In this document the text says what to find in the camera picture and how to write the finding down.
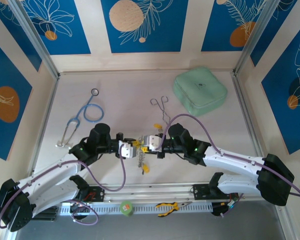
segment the white cable tray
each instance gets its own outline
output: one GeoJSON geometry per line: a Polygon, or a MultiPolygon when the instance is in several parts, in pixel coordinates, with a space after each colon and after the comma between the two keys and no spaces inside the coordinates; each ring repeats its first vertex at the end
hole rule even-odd
{"type": "MultiPolygon", "coordinates": [[[[99,215],[120,215],[120,205],[119,204],[89,204],[99,215]]],[[[160,214],[168,212],[172,207],[161,206],[156,207],[155,204],[133,204],[133,214],[160,214]]],[[[193,202],[187,206],[184,206],[175,211],[174,213],[211,213],[213,211],[211,202],[193,202]]],[[[70,205],[63,204],[59,208],[60,216],[69,216],[70,205]]],[[[78,213],[78,215],[93,215],[89,209],[85,209],[83,212],[78,213]]]]}

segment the stethoscope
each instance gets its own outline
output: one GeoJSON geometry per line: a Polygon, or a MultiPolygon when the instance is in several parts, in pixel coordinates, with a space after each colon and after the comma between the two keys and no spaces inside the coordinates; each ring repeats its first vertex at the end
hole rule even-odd
{"type": "Polygon", "coordinates": [[[64,133],[63,133],[63,136],[62,136],[62,139],[61,139],[61,141],[58,141],[58,143],[56,144],[56,147],[61,147],[61,148],[67,147],[67,148],[70,148],[70,147],[68,146],[68,143],[70,142],[71,138],[73,137],[73,135],[75,134],[76,130],[77,130],[78,127],[80,126],[79,115],[81,114],[82,111],[83,111],[83,117],[84,117],[84,119],[85,119],[86,121],[88,121],[89,123],[97,123],[97,122],[101,121],[101,120],[104,118],[105,113],[104,113],[104,110],[102,109],[102,107],[100,107],[98,104],[90,103],[91,100],[92,100],[94,97],[98,96],[98,95],[99,95],[99,90],[96,89],[96,88],[93,88],[93,89],[91,90],[91,97],[90,97],[90,99],[88,100],[88,102],[86,103],[86,105],[82,106],[82,107],[80,108],[80,110],[78,111],[78,113],[76,114],[76,116],[75,116],[74,118],[69,119],[69,121],[67,122],[66,127],[65,127],[65,130],[64,130],[64,133]],[[100,110],[101,110],[101,117],[99,117],[97,120],[91,120],[91,119],[89,119],[89,118],[87,117],[87,115],[86,115],[86,113],[87,113],[87,108],[89,108],[89,107],[95,107],[95,108],[100,109],[100,110]],[[69,127],[69,125],[72,124],[72,123],[75,123],[75,124],[76,124],[76,125],[75,125],[75,129],[73,130],[73,132],[72,132],[71,136],[69,137],[69,139],[68,139],[66,142],[64,142],[64,141],[65,141],[65,136],[66,136],[66,133],[67,133],[67,130],[68,130],[68,127],[69,127]]]}

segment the white table surface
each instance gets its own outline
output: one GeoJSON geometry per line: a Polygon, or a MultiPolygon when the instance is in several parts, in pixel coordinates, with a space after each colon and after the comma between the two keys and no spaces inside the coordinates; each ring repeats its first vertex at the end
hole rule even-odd
{"type": "MultiPolygon", "coordinates": [[[[152,70],[152,71],[113,71],[85,74],[65,74],[60,77],[56,96],[48,119],[46,131],[39,150],[35,173],[63,157],[68,149],[55,147],[61,140],[66,124],[79,109],[86,104],[91,96],[91,89],[97,88],[100,94],[91,103],[96,103],[104,109],[101,123],[111,127],[111,138],[122,132],[125,138],[138,139],[141,135],[154,135],[158,130],[155,123],[165,127],[162,112],[158,106],[152,106],[150,99],[167,96],[165,104],[170,117],[187,113],[181,102],[173,93],[174,79],[185,70],[152,70]]],[[[216,71],[214,75],[228,90],[225,103],[199,117],[206,126],[215,144],[228,151],[245,155],[254,155],[253,143],[249,137],[241,107],[236,95],[230,72],[216,71]]],[[[84,120],[80,115],[81,125],[72,137],[70,143],[77,144],[87,137],[95,123],[84,120]]],[[[100,116],[96,108],[88,108],[90,117],[100,116]]],[[[208,142],[201,127],[189,117],[180,117],[175,123],[180,123],[188,129],[195,139],[208,142]]],[[[165,159],[146,155],[145,163],[150,172],[142,175],[138,168],[138,157],[125,161],[127,184],[152,183],[186,183],[206,182],[213,174],[222,169],[192,165],[180,159],[175,154],[166,154],[165,159]]],[[[120,160],[114,154],[105,154],[90,166],[96,178],[104,184],[120,184],[122,168],[120,160]]],[[[89,184],[94,183],[90,176],[84,175],[89,184]]]]}

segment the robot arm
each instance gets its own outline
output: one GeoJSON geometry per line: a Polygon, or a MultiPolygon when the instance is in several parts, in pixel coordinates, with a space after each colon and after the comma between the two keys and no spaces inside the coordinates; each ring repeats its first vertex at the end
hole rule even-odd
{"type": "MultiPolygon", "coordinates": [[[[250,157],[222,149],[219,149],[220,153],[218,153],[210,143],[193,139],[188,130],[178,123],[172,125],[168,133],[171,138],[164,137],[159,149],[163,135],[146,136],[144,147],[147,148],[147,153],[157,154],[159,159],[163,159],[165,154],[183,154],[184,159],[191,164],[219,167],[239,174],[216,173],[209,184],[211,190],[214,188],[214,191],[217,190],[223,194],[261,195],[268,202],[280,206],[287,203],[290,185],[254,164],[267,165],[293,182],[294,176],[278,157],[271,154],[266,158],[250,157]],[[252,163],[248,164],[229,157],[227,153],[250,159],[252,163]]],[[[110,127],[104,123],[97,124],[91,130],[89,137],[83,138],[63,159],[33,176],[19,182],[9,179],[1,186],[0,216],[2,216],[2,221],[11,232],[14,232],[24,227],[31,218],[45,209],[74,198],[83,200],[89,193],[89,185],[76,174],[96,162],[102,154],[114,153],[119,158],[121,146],[122,157],[135,157],[137,149],[133,146],[134,141],[131,138],[124,138],[122,133],[117,133],[116,138],[111,139],[110,127]]]]}

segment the forceps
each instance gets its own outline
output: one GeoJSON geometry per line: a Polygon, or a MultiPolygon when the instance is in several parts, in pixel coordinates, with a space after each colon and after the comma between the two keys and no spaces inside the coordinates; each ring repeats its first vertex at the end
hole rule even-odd
{"type": "Polygon", "coordinates": [[[167,96],[162,96],[161,97],[161,104],[162,104],[162,107],[160,106],[159,102],[157,99],[155,98],[152,98],[150,100],[150,103],[152,106],[155,106],[155,105],[158,105],[160,110],[162,111],[162,120],[168,125],[168,123],[170,122],[171,120],[171,117],[167,114],[167,112],[165,111],[165,103],[169,102],[169,99],[167,96]]]}
{"type": "Polygon", "coordinates": [[[81,113],[82,111],[83,111],[83,117],[84,117],[84,119],[87,120],[89,123],[97,123],[97,122],[99,122],[99,121],[104,117],[105,113],[104,113],[104,110],[102,109],[102,107],[100,107],[99,105],[97,105],[97,104],[95,104],[95,103],[90,103],[91,100],[92,100],[95,96],[98,96],[98,95],[99,95],[99,90],[96,89],[96,88],[93,88],[93,89],[91,90],[91,97],[90,97],[90,99],[88,100],[88,102],[87,102],[84,106],[82,106],[82,107],[80,108],[80,110],[78,111],[78,113],[76,114],[76,116],[75,116],[74,118],[69,119],[69,121],[67,122],[66,127],[65,127],[65,130],[64,130],[64,133],[63,133],[63,136],[62,136],[62,139],[61,139],[61,141],[58,141],[58,143],[56,144],[56,147],[61,147],[61,148],[67,147],[67,148],[70,149],[70,146],[68,146],[68,143],[70,142],[70,139],[71,139],[71,138],[73,137],[73,135],[75,134],[77,128],[80,126],[79,115],[80,115],[80,113],[81,113]],[[101,110],[101,117],[100,117],[99,119],[97,119],[97,120],[91,120],[91,119],[89,119],[89,118],[86,116],[87,108],[88,108],[88,107],[95,107],[95,108],[100,109],[100,110],[101,110]],[[70,135],[69,139],[68,139],[66,142],[64,142],[64,141],[65,141],[66,133],[67,133],[67,131],[68,131],[68,127],[69,127],[69,125],[70,125],[71,123],[75,123],[75,129],[73,130],[73,132],[72,132],[72,134],[70,135]]]}

